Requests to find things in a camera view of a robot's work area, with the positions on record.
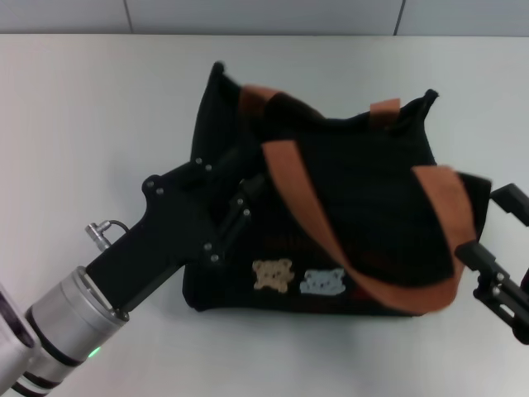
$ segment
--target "white table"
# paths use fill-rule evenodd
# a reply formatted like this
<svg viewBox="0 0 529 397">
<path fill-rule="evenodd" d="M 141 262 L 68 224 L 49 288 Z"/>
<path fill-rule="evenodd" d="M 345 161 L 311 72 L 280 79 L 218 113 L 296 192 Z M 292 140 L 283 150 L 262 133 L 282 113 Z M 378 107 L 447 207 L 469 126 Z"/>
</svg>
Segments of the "white table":
<svg viewBox="0 0 529 397">
<path fill-rule="evenodd" d="M 528 39 L 0 36 L 0 280 L 20 306 L 98 254 L 84 225 L 134 224 L 145 177 L 188 159 L 215 60 L 330 117 L 435 88 L 439 162 L 529 191 Z M 521 223 L 491 203 L 483 242 L 520 280 Z M 182 273 L 53 395 L 527 396 L 529 348 L 469 272 L 449 309 L 412 320 L 195 313 Z"/>
</svg>

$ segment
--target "silver cylinder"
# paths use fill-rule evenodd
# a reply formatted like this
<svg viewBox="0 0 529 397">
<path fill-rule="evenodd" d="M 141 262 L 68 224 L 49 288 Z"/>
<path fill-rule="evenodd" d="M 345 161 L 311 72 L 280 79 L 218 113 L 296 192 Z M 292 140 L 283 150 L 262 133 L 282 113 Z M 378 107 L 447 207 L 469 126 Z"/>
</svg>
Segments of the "silver cylinder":
<svg viewBox="0 0 529 397">
<path fill-rule="evenodd" d="M 26 318 L 41 340 L 41 353 L 18 384 L 50 391 L 125 325 L 128 314 L 107 309 L 105 301 L 78 267 L 36 302 Z"/>
</svg>

